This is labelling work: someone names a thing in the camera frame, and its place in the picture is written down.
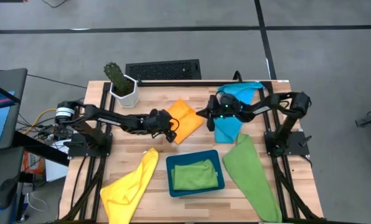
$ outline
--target yellow cable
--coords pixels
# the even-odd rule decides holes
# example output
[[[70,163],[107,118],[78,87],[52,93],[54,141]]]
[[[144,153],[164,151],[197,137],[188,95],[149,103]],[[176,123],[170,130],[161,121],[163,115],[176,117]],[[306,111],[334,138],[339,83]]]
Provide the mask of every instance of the yellow cable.
[[[55,108],[51,108],[51,109],[47,109],[47,110],[41,112],[41,113],[38,115],[38,117],[36,118],[36,120],[34,121],[34,123],[32,124],[32,126],[29,127],[28,130],[24,131],[23,134],[28,134],[28,132],[31,131],[31,129],[32,129],[33,127],[35,127],[36,122],[37,122],[37,121],[38,121],[38,120],[43,116],[43,114],[45,114],[45,113],[47,113],[47,112],[50,112],[50,111],[55,111],[55,110],[56,110]]]

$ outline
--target white pot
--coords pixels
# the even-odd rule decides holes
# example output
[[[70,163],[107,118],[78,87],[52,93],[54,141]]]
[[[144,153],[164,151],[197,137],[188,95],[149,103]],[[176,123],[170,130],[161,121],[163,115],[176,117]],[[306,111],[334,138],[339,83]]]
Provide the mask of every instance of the white pot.
[[[126,96],[118,96],[113,91],[113,84],[111,83],[110,93],[116,98],[116,100],[121,105],[121,107],[134,108],[134,106],[136,106],[137,102],[140,100],[140,94],[138,93],[137,81],[127,75],[124,75],[124,77],[134,83],[133,92]]]

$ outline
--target wooden table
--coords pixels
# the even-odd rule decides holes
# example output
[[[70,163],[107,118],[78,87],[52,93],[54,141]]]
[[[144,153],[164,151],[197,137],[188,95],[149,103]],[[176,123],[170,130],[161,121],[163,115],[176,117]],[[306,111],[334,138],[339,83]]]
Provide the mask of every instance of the wooden table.
[[[86,104],[100,105],[103,84],[103,81],[89,82],[85,97]],[[272,84],[275,93],[291,91],[291,86],[288,81],[274,80]],[[168,109],[179,98],[183,99],[190,107],[197,111],[206,107],[209,95],[216,93],[216,89],[216,86],[140,87],[139,92],[141,99],[136,107],[133,109],[123,109],[118,103],[115,103],[115,112],[121,114],[138,114],[149,113],[153,108]],[[108,109],[110,103],[109,99],[110,97],[107,99],[106,109]],[[256,92],[251,103],[256,103],[259,100],[259,94]],[[283,120],[284,116],[281,113],[278,114],[280,120]],[[270,121],[273,122],[271,112],[269,112],[269,116]],[[265,130],[263,115],[259,115],[252,122],[245,123],[242,126],[241,133],[247,133],[253,139],[255,148],[258,151],[261,163],[265,169],[268,182],[270,183],[274,195],[277,197],[271,159],[266,153],[263,139]],[[234,144],[217,144],[214,139],[214,133],[208,131],[206,124],[197,129],[180,145],[168,143],[164,135],[151,139],[149,135],[137,136],[128,134],[117,127],[113,127],[112,133],[113,145],[111,155],[107,157],[106,160],[103,187],[113,183],[127,173],[136,170],[143,157],[144,151],[147,151],[151,147],[155,147],[155,149],[159,151],[159,162],[155,173],[138,205],[132,222],[261,221],[241,190],[228,175],[223,164],[222,171],[225,180],[225,189],[178,198],[172,198],[169,195],[166,173],[167,156],[215,149],[218,151],[219,156],[222,157],[233,148]],[[306,205],[309,206],[316,215],[321,217],[321,205],[310,164],[299,156],[289,156],[288,159],[295,190]],[[70,210],[73,186],[81,161],[81,157],[70,161],[60,203],[60,217],[66,215]],[[82,194],[85,186],[87,164],[88,159],[86,159],[85,165],[80,173],[75,192],[75,202]],[[90,195],[86,218],[90,218],[91,215],[94,192]],[[285,189],[284,196],[287,204],[288,216],[292,217],[289,195]],[[108,222],[108,217],[106,216],[101,200],[97,222]]]

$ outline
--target green cloth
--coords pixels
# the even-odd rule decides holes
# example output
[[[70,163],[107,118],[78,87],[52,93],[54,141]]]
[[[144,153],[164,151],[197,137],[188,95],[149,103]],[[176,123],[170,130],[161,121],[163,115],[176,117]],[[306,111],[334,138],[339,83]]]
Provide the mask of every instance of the green cloth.
[[[282,222],[281,210],[249,135],[238,135],[237,145],[223,156],[223,163],[259,217],[266,222]]]
[[[171,173],[173,190],[202,190],[218,187],[216,170],[210,159],[185,166],[175,165]]]

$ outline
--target plastic tray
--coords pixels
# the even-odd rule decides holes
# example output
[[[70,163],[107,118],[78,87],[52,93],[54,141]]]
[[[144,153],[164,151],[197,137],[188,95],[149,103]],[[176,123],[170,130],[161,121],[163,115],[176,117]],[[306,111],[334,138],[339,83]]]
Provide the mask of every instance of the plastic tray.
[[[218,187],[203,189],[203,190],[173,190],[173,181],[171,170],[174,169],[175,165],[189,165],[195,162],[203,161],[210,159],[213,166],[215,167],[217,173]],[[216,150],[208,150],[203,152],[195,152],[190,154],[178,155],[178,156],[169,156],[166,158],[166,169],[167,169],[167,180],[169,182],[169,193],[172,197],[197,194],[202,192],[209,192],[212,190],[224,189],[224,178],[222,168],[220,166],[220,159],[218,158],[218,153]]]

